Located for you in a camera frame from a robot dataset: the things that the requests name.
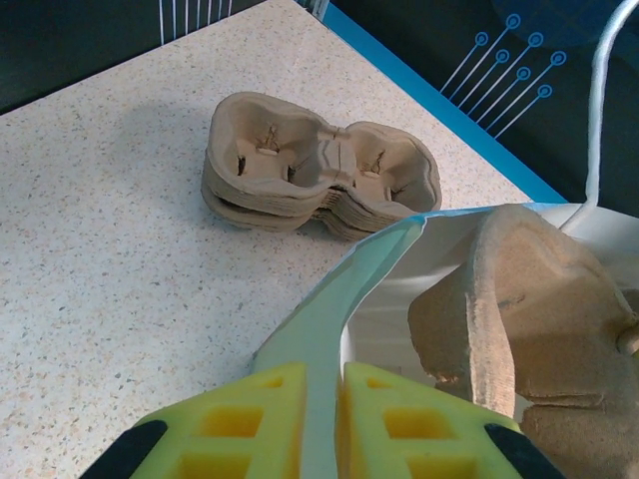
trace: blue edge strip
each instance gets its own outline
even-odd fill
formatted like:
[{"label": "blue edge strip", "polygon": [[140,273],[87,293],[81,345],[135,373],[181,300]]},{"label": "blue edge strip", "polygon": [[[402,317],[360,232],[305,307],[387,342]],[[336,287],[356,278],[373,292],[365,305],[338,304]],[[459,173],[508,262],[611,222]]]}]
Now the blue edge strip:
[{"label": "blue edge strip", "polygon": [[328,4],[323,22],[534,202],[566,203],[561,195],[337,7]]}]

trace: yellow foam pad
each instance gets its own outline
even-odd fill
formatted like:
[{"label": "yellow foam pad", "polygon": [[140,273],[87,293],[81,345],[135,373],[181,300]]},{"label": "yellow foam pad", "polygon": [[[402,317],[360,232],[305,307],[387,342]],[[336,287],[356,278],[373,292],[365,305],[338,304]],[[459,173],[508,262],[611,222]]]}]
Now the yellow foam pad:
[{"label": "yellow foam pad", "polygon": [[169,426],[133,479],[297,479],[306,366],[290,363],[161,409]]},{"label": "yellow foam pad", "polygon": [[484,430],[519,432],[508,417],[360,363],[345,366],[340,402],[341,477],[520,479]]}]

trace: speckled countertop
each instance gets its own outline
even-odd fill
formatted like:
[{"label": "speckled countertop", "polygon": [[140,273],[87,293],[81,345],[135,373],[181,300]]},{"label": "speckled countertop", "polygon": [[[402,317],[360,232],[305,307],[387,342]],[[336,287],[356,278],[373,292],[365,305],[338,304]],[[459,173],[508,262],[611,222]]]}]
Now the speckled countertop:
[{"label": "speckled countertop", "polygon": [[161,406],[237,379],[350,245],[226,226],[200,196],[213,111],[258,91],[432,150],[444,209],[527,197],[291,0],[0,120],[0,476],[77,477]]}]

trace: cardboard piece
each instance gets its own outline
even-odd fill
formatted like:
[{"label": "cardboard piece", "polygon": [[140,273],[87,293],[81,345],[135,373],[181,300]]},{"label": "cardboard piece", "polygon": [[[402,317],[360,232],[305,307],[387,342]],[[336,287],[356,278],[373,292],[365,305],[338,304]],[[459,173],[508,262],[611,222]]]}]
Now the cardboard piece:
[{"label": "cardboard piece", "polygon": [[317,219],[350,240],[441,204],[437,165],[416,137],[370,122],[334,127],[246,92],[216,109],[202,192],[243,228],[290,231]]},{"label": "cardboard piece", "polygon": [[590,250],[536,213],[495,208],[408,323],[439,389],[509,416],[515,391],[531,401],[521,428],[568,477],[639,474],[639,366],[617,348],[637,318]]}]

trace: stacked cup carriers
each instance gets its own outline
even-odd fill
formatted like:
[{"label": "stacked cup carriers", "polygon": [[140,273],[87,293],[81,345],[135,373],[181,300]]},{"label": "stacked cup carriers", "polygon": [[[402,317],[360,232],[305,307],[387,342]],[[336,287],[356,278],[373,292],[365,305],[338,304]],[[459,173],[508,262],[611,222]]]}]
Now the stacked cup carriers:
[{"label": "stacked cup carriers", "polygon": [[289,232],[317,219],[347,240],[441,205],[437,165],[413,135],[370,122],[334,127],[259,93],[218,105],[202,193],[240,228]]}]

